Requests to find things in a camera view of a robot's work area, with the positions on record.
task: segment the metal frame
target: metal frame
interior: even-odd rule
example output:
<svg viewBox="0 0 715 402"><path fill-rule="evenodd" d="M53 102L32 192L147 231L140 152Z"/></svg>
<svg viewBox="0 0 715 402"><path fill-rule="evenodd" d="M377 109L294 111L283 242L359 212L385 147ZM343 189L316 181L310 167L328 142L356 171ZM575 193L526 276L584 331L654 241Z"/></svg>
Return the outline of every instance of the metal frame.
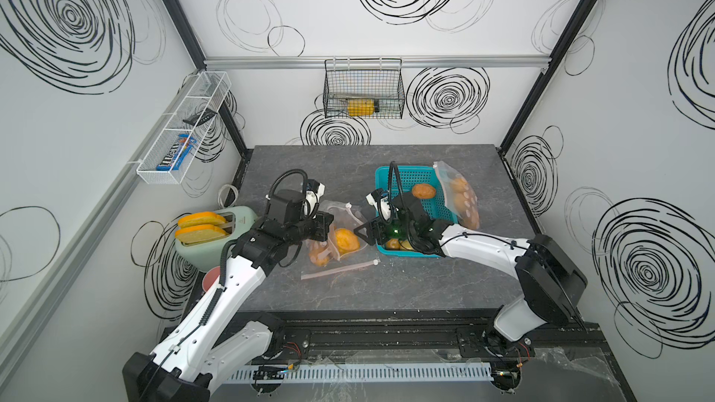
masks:
<svg viewBox="0 0 715 402"><path fill-rule="evenodd" d="M194 66L196 66L198 70L205 69L206 57L204 56L204 51L201 49L201 44L199 44L199 40L191 28L189 19L186 17L184 9L181 6L181 2L179 2L179 0L162 0L162 2L164 2L164 6L166 7L166 12L172 18L174 26L181 40L184 42L187 52L194 62ZM231 135L231 139L238 153L241 155L242 161L244 161L247 156L246 143L241 136L236 121L231 116L231 112L229 112L225 104L221 104L219 115L228 130L228 134Z"/></svg>
<svg viewBox="0 0 715 402"><path fill-rule="evenodd" d="M330 357L331 361L340 363L351 357L354 351L361 350L448 349L459 350L459 357L445 357L447 360L480 359L496 364L499 360L495 360L483 347L479 337L489 327L497 310L311 310L269 314L285 322L287 341L302 345L302 357L308 361ZM254 320L260 314L236 313L216 344L239 332L247 320ZM621 386L623 397L628 402L636 402L628 380L598 324L586 323L585 327L583 331L576 323L562 328L543 325L529 333L530 348L600 349ZM284 362L285 358L279 355L272 360L258 358L252 364Z"/></svg>
<svg viewBox="0 0 715 402"><path fill-rule="evenodd" d="M541 98L541 95L544 90L546 90L546 86L549 85L551 78L559 69L561 60L566 56L573 40L576 39L578 31L584 25L584 22L591 13L591 10L594 9L596 2L598 2L598 0L580 0L578 2L575 11L571 15L571 19L568 20L566 28L563 29L563 32L559 37L559 41L556 43L556 46L554 46L553 51L551 52L552 62L550 63L549 68L546 72L541 73L541 75L536 78L536 82L532 86L529 94L526 96L526 100L524 100L519 113L516 114L516 118L514 118L514 121L511 123L509 131L506 132L506 136L501 142L501 152L506 153L506 151L509 150L509 147L511 147L514 143L514 140L516 140L516 137L528 120L529 115L531 115L531 112Z"/></svg>
<svg viewBox="0 0 715 402"><path fill-rule="evenodd" d="M182 6L179 0L162 0L166 6L166 10L171 16L176 29L181 36L184 45L192 58L193 63L197 69L201 70L206 68L208 70L231 70L231 69L259 69L259 68L324 68L324 61L326 58L320 57L301 57L301 58L210 58L206 59L204 53L201 50L201 46L193 33L191 25L184 14ZM595 5L596 0L581 0L576 7L571 19L569 20L566 29L562 33L559 41L554 48L551 57L544 55L524 55L524 56L405 56L401 57L404 60L405 68L426 68L426 67L541 67L546 68L533 85L531 92L527 96L521 110L517 114L514 122L512 123L504 141L498 148L500 154L503 158L504 153L509 147L514 143L519 131L522 129L525 121L527 121L529 115L531 114L534 106L538 103L541 94L546 89L549 84L550 79L553 77L556 69L566 52L576 38L578 31L591 9ZM190 80L186 85L183 86L179 94L174 98L174 100L169 104L166 109L167 113L174 111L175 107L180 103L183 97L188 93L188 90L193 85ZM237 169L237 174L234 179L234 185L240 186L243 180L243 175L247 163L250 159L252 150L246 148L245 142L240 135L240 131L235 124L233 118L228 112L228 109L224 105L219 109L224 124L234 140L234 144L241 155L241 162ZM134 154L134 158L139 158L143 152L150 146L154 138L157 137L160 129L162 127L162 121L157 121L154 128L150 131L147 138L139 146L137 152ZM13 323L9 326L5 334L0 338L0 392L5 388L5 385L12 377L14 371L17 369L22 359L28 353L31 346L34 344L35 340L39 337L44 326L47 325L49 318L52 317L54 311L57 309L59 303L67 294L67 291L74 283L76 277L84 268L89 257L94 252L94 249L102 240L102 237L109 229L112 221L117 217L117 214L124 206L124 203L130 197L131 192L139 181L139 177L135 173L135 166L127 164L122 168L117 179L109 187L109 190L104 193L102 199L95 206L94 210L90 213L89 217L86 219L85 223L78 230L76 235L69 242L68 246L63 250L63 252L58 256L58 259L50 267L44 279L40 283L40 286L35 290L32 298L25 304L22 308L20 315L18 315ZM513 180L515 190L520 196L522 205L526 210L527 215L531 215L531 211L525 204L523 198L523 193L520 188L514 182L514 176L510 174ZM534 231L539 232L538 224L536 224L536 219L530 218L532 222L532 227ZM427 314L430 311L421 311L424 321L427 320ZM302 313L303 319L320 316L321 319L329 320L330 322L335 321L335 318L346 317L344 313L341 312L329 312L329 313ZM378 314L362 314L362 316L377 317L376 319L384 319L378 317ZM386 312L383 314L384 317L389 318L389 323L398 323L397 313ZM298 317L287 317L284 313L280 316L287 318L288 320L299 320ZM414 313L406 314L409 318L414 318ZM553 333L554 336L558 336L559 344L563 344L564 339L568 338L566 332L557 331ZM602 348L607 348L605 340L602 341ZM609 365L615 371L614 373L618 376L621 386L624 392L627 390L626 397L630 401L634 401L632 392L628 387L627 382L623 378L623 374L618 367L618 363L613 358L612 354L607 355L610 357Z"/></svg>
<svg viewBox="0 0 715 402"><path fill-rule="evenodd" d="M402 60L403 68L429 68L429 67L549 67L551 58L547 55L446 55L446 56L340 56L340 59L352 59L355 68L364 67L357 60L371 58L370 66L377 66L379 59L397 58ZM331 57L324 56L287 56L287 57L262 57L241 56L207 58L207 70L244 70L244 69L287 69L287 68L319 68L324 69L325 63Z"/></svg>

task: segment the white wall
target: white wall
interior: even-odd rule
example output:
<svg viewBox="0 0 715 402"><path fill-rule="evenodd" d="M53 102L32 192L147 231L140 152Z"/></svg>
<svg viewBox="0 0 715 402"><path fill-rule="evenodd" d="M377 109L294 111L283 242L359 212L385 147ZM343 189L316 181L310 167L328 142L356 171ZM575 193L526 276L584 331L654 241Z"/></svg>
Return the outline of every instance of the white wall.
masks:
<svg viewBox="0 0 715 402"><path fill-rule="evenodd" d="M120 169L134 160L131 156L139 143L157 120L166 118L161 113L194 69L161 0L126 0L126 7L124 0L117 0L126 15L110 20L107 10L94 9L92 15L99 17L94 24L106 18L105 25L114 22L131 35L132 26L127 26L131 16L134 46L127 42L126 52L109 55L102 51L107 48L105 39L93 45L96 51L70 56L86 63L110 59L119 67L109 73L97 69L87 78L69 81L90 87L61 85L58 72L73 71L67 64L57 61L52 71L34 67L34 75L20 62L31 64L38 58L23 48L12 30L17 17L7 16L14 13L11 3L17 0L0 0L6 14L0 19L6 140L0 154L4 172L0 175L1 280L52 266L55 249L61 254ZM64 10L66 24L77 24L74 17L80 7L58 7ZM118 50L124 42L113 43ZM114 74L123 82L103 82ZM182 261L168 261L174 258L170 242L149 257L164 230L160 227L170 228L181 213L216 209L218 188L231 181L238 164L238 153L223 124L215 123L207 136L210 141L201 147L201 156L181 185L136 187L0 400L126 400L121 367L134 351L148 351L156 344L162 327L170 323L158 316L179 315L185 299L182 286L195 274ZM28 205L47 210L12 210ZM145 226L150 220L156 222ZM171 241L171 230L167 234ZM147 260L150 264L157 260L148 269L149 278ZM23 304L30 303L27 299L45 272L47 268L31 278L0 281L0 334ZM171 286L177 294L171 296L171 289L160 288L158 299L150 278L155 273L157 278L177 277ZM168 305L159 302L162 296L177 301L178 307L167 310Z"/></svg>
<svg viewBox="0 0 715 402"><path fill-rule="evenodd" d="M395 6L388 7L365 0L366 7L361 0L181 0L209 57L276 56L267 46L267 37L278 25L300 32L305 55L536 53L532 29L559 0L392 1ZM439 6L440 10L427 14ZM458 25L465 22L472 25ZM433 25L455 30L439 31ZM293 30L285 29L285 41L272 40L277 54L298 54L293 36Z"/></svg>
<svg viewBox="0 0 715 402"><path fill-rule="evenodd" d="M429 118L427 109L437 110L437 95L414 93L409 85L418 69L404 69L403 82L408 103L402 119L324 118L322 111L322 70L233 70L229 71L232 91L246 119L245 139L249 147L284 144L450 144L491 143L498 145L523 104L539 74L538 68L436 69L422 77L442 84L442 96L455 94L453 104L444 105L439 117ZM463 81L455 81L461 76ZM488 87L481 78L488 78ZM462 122L452 118L479 108L479 99L464 98L471 84L488 99L474 117ZM417 119L410 117L413 109ZM319 133L309 130L310 122L322 125Z"/></svg>
<svg viewBox="0 0 715 402"><path fill-rule="evenodd" d="M277 55L527 55L549 54L578 0L181 0L207 57ZM586 34L595 29L585 29ZM483 110L474 100L452 103L410 93L419 70L404 70L408 109L401 120L331 119L331 128L345 127L370 137L336 135L320 143L499 144L538 75L535 68L492 68L486 72L457 69L435 73L446 91L459 95L460 80L475 75L490 78ZM239 110L246 117L246 143L282 145L298 138L300 125L315 111L323 91L321 70L238 70L231 73ZM470 115L469 124L427 122L426 114L449 121ZM301 144L304 140L293 140Z"/></svg>
<svg viewBox="0 0 715 402"><path fill-rule="evenodd" d="M161 0L34 3L0 0L0 335L193 70Z"/></svg>
<svg viewBox="0 0 715 402"><path fill-rule="evenodd" d="M186 263L174 256L172 221L183 213L218 208L218 188L230 183L238 164L238 152L231 143L229 140L216 161L192 163L187 177L210 173L212 178L199 197L190 197L196 193L178 185L137 186L0 394L0 401L127 399L121 368L134 352L151 351L165 326L177 324L155 314L165 318L180 315L180 310L166 310L156 298L151 278L144 275L147 260L155 264L149 268L149 277L156 276L157 281L166 277L173 283L170 288L157 286L159 294L182 308L187 296L182 289L192 283L196 269L185 267ZM145 226L149 221L158 223ZM160 224L168 228L168 243L152 255L152 245L164 231ZM132 258L141 266L133 264ZM174 276L185 279L174 281ZM184 297L171 299L171 289Z"/></svg>
<svg viewBox="0 0 715 402"><path fill-rule="evenodd" d="M709 401L715 389L707 1L606 0L593 63L570 76L583 53L569 55L508 156L545 233L587 275L579 308L640 401Z"/></svg>

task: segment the plastic basket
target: plastic basket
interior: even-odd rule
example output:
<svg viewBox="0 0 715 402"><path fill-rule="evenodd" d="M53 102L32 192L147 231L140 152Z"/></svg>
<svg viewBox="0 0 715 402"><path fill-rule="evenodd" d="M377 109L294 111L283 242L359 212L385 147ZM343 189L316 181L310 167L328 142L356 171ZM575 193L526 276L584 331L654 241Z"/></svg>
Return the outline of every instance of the plastic basket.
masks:
<svg viewBox="0 0 715 402"><path fill-rule="evenodd" d="M457 223L457 215L452 213L445 207L445 196L442 193L442 185L439 179L437 179L437 174L431 166L398 166L400 170L400 179L402 179L403 192L412 191L412 187L417 183L429 183L437 191L437 195L432 199L426 199L422 201L422 206L433 219L444 219L451 220ZM375 189L382 188L384 190L388 189L388 172L390 171L389 166L380 166L375 171ZM398 194L397 181L393 177L393 198ZM378 246L380 253L393 256L404 256L407 258L438 258L437 255L423 255L418 252L411 251L399 251L399 250L387 250L382 246Z"/></svg>

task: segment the black wire basket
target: black wire basket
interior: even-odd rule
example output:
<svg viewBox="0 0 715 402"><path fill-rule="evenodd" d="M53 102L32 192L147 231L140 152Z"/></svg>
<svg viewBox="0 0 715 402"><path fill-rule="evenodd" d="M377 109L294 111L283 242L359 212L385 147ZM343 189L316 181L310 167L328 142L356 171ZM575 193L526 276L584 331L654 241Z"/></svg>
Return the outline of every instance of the black wire basket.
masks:
<svg viewBox="0 0 715 402"><path fill-rule="evenodd" d="M326 60L322 105L327 118L402 118L405 110L402 60Z"/></svg>

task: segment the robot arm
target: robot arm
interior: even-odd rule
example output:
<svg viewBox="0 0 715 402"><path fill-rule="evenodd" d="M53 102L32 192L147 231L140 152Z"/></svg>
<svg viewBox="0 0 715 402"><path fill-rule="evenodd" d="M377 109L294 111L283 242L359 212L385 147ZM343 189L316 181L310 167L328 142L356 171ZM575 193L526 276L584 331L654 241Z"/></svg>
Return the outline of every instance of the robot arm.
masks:
<svg viewBox="0 0 715 402"><path fill-rule="evenodd" d="M291 174L303 176L302 192L276 191ZM235 245L224 246L219 280L151 354L135 353L125 364L122 374L130 402L208 401L237 367L281 351L282 322L266 313L215 344L248 295L287 256L289 246L327 239L333 216L317 211L324 190L302 170L288 171L275 181L263 217ZM585 277L548 236L511 239L434 220L411 194L393 204L384 191L376 190L368 201L379 216L356 228L355 234L370 245L398 237L421 253L474 261L519 280L524 296L501 308L487 333L497 341L519 341L544 323L565 326L571 318L580 320L576 304ZM297 256L298 251L285 266Z"/></svg>
<svg viewBox="0 0 715 402"><path fill-rule="evenodd" d="M303 177L302 192L276 191L289 175ZM208 401L210 393L237 369L260 355L275 355L282 348L282 322L269 314L215 347L238 308L305 239L327 240L333 221L318 211L325 186L308 179L303 170L282 174L271 187L262 218L235 241L223 247L219 279L201 297L182 323L149 355L135 353L122 374L130 402Z"/></svg>
<svg viewBox="0 0 715 402"><path fill-rule="evenodd" d="M573 318L584 326L576 305L588 282L553 239L544 235L511 239L432 219L418 198L403 192L395 162L388 172L390 187L393 174L397 196L393 198L391 189L381 188L366 196L378 216L355 228L356 235L370 245L385 245L396 237L408 241L417 252L463 258L517 279L523 298L501 308L493 322L501 343L516 342L544 323L565 326Z"/></svg>

